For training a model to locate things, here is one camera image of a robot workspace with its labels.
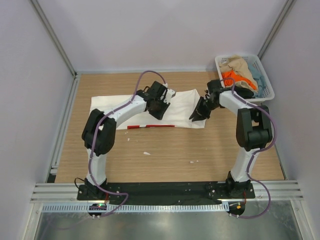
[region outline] white towel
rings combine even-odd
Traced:
[[[128,100],[132,95],[115,95],[115,96],[93,96],[91,98],[90,112],[93,109],[99,109],[106,112]],[[171,99],[171,104],[163,115],[162,120],[151,116],[148,112],[139,113],[124,123],[117,130],[130,129],[134,127],[157,127],[168,125],[168,127],[203,129],[206,120],[192,122],[189,120],[194,111],[200,96],[196,89],[190,91],[180,91]]]

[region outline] laundry basket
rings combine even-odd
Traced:
[[[265,80],[265,88],[263,89],[262,92],[262,96],[261,98],[257,97],[257,98],[249,98],[246,99],[248,102],[251,103],[263,103],[266,100],[271,100],[275,97],[275,92],[271,86],[271,83],[269,81],[269,78],[266,74],[266,71],[264,69],[264,67],[262,66],[262,63],[260,61],[260,59],[258,58],[258,56],[253,55],[253,54],[238,54],[240,57],[242,57],[248,64],[252,64],[263,76],[264,76],[264,80]],[[223,63],[225,61],[228,60],[228,58],[230,58],[231,55],[221,55],[221,56],[217,56],[215,57],[215,65],[220,77],[220,80],[222,80],[222,74],[220,71],[220,67],[219,67],[219,63]]]

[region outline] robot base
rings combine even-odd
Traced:
[[[225,182],[211,182],[209,189],[210,197],[213,200],[256,198],[254,187],[250,180],[244,182],[234,181],[230,171]]]
[[[105,180],[100,187],[107,190],[107,180]],[[79,201],[105,200],[105,198],[106,193],[92,185],[87,178],[84,179],[84,184],[79,186],[76,197]]]

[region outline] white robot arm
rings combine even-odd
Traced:
[[[132,96],[125,102],[118,106],[102,112],[94,109],[87,120],[82,133],[84,146],[87,149],[88,156],[91,154],[91,144],[93,142],[94,132],[98,122],[105,116],[105,114],[112,112],[99,127],[99,132],[96,138],[94,153],[91,160],[91,173],[95,181],[102,188],[106,185],[106,162],[108,152],[114,145],[116,128],[131,117],[148,111],[153,117],[158,120],[163,118],[164,113],[170,105],[171,98],[175,96],[176,92],[168,88],[168,84],[161,84],[155,81],[151,87],[145,87],[144,90],[138,90],[132,99]],[[127,106],[114,111],[120,106],[131,101]],[[87,174],[85,179],[85,186],[89,188],[88,191],[83,191],[84,195],[90,192],[99,196],[99,190],[96,188],[91,175]]]
[[[226,195],[233,198],[240,196],[239,198],[241,198],[243,192],[249,189],[250,179],[248,174],[251,174],[259,155],[259,153],[254,155],[247,171],[253,153],[265,148],[273,138],[271,122],[260,110],[251,107],[254,104],[248,106],[238,99],[240,96],[236,92],[232,93],[230,87],[223,88],[220,80],[208,82],[207,88],[207,95],[200,97],[190,119],[192,121],[208,119],[211,111],[218,107],[227,108],[237,116],[236,140],[240,148],[235,164],[228,173],[225,188]],[[259,107],[269,113],[267,106],[262,105]]]

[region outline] white plastic strip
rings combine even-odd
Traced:
[[[101,210],[89,210],[92,203],[46,203],[42,213],[103,213]],[[106,211],[110,212],[117,205],[107,204]],[[225,212],[229,211],[228,202],[219,205],[171,205],[171,206],[146,206],[123,205],[116,213],[184,213],[184,212]]]

